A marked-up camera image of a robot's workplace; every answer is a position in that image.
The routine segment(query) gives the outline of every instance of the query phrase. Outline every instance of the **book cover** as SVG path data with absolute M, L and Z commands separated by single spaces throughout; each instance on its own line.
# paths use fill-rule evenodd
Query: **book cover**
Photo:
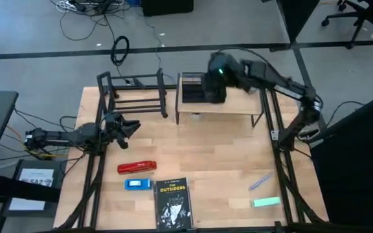
M 158 231 L 192 228 L 187 178 L 157 181 L 155 204 Z

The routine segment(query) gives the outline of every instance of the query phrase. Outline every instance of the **wooden tabletop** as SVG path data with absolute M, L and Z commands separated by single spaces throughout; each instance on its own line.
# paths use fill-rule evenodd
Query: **wooden tabletop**
M 224 113 L 259 115 L 262 112 L 260 95 L 247 94 L 245 91 L 227 87 L 227 98 L 223 104 L 212 103 L 182 103 L 182 80 L 178 81 L 178 111 L 180 113 Z
M 275 221 L 286 224 L 282 205 L 262 208 L 250 205 L 253 199 L 280 197 L 265 118 L 262 117 L 255 128 L 251 127 L 248 116 L 225 114 L 205 114 L 201 118 L 184 116 L 176 125 L 175 90 L 167 91 L 168 118 L 159 113 L 127 114 L 126 119 L 139 119 L 142 124 L 128 140 L 129 148 L 122 150 L 117 143 L 107 147 L 96 229 L 155 228 L 152 191 L 124 189 L 124 181 L 133 178 L 159 181 L 187 177 L 196 228 L 262 227 L 274 225 Z M 157 91 L 119 91 L 119 95 L 121 100 L 157 98 Z M 84 88 L 77 126 L 95 121 L 98 97 L 97 87 Z M 278 101 L 287 126 L 297 114 L 296 103 L 281 95 Z M 301 142 L 296 142 L 295 147 L 309 153 Z M 80 151 L 71 150 L 69 159 L 80 155 Z M 301 195 L 321 218 L 328 219 L 311 160 L 296 151 L 291 156 Z M 82 159 L 63 182 L 55 227 L 67 219 L 82 196 L 87 159 Z M 157 169 L 130 175 L 117 173 L 119 164 L 145 160 L 156 161 Z M 272 174 L 269 180 L 249 191 L 250 185 L 269 173 Z M 295 212 L 293 200 L 290 201 Z M 86 223 L 90 213 L 91 201 Z

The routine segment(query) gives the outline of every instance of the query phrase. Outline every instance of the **white tape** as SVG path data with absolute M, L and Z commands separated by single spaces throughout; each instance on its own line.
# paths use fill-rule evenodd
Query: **white tape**
M 129 186 L 140 186 L 141 182 L 140 181 L 129 181 Z

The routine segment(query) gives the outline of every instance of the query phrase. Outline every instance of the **marker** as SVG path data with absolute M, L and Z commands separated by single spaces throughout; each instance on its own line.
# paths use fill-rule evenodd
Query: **marker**
M 263 178 L 261 178 L 259 181 L 255 182 L 253 185 L 250 186 L 249 190 L 254 190 L 255 188 L 259 187 L 264 181 L 268 180 L 270 178 L 271 174 L 267 174 Z

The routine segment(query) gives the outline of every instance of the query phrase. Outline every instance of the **red stapler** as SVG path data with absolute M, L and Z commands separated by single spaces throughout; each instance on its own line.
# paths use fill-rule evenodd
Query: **red stapler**
M 155 161 L 141 161 L 133 162 L 129 164 L 121 164 L 117 166 L 117 172 L 119 174 L 145 172 L 156 169 Z

